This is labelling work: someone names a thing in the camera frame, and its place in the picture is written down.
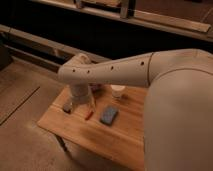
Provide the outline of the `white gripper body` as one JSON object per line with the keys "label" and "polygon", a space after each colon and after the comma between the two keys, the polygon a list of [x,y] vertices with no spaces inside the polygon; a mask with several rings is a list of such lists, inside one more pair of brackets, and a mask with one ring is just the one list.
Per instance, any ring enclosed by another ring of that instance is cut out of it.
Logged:
{"label": "white gripper body", "polygon": [[70,85],[70,104],[82,105],[91,100],[91,89],[88,84]]}

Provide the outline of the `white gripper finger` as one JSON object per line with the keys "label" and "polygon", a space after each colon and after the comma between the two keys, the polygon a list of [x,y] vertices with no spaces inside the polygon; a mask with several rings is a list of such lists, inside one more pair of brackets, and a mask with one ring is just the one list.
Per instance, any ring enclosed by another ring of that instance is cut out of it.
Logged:
{"label": "white gripper finger", "polygon": [[95,109],[96,108],[96,101],[95,101],[94,97],[90,98],[89,107],[90,107],[90,109]]}

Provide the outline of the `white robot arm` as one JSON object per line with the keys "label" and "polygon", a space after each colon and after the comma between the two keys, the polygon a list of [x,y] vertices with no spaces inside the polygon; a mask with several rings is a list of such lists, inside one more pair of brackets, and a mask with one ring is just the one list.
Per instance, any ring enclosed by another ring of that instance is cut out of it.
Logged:
{"label": "white robot arm", "polygon": [[213,171],[213,54],[179,49],[98,64],[77,54],[58,75],[75,102],[90,83],[146,87],[145,171]]}

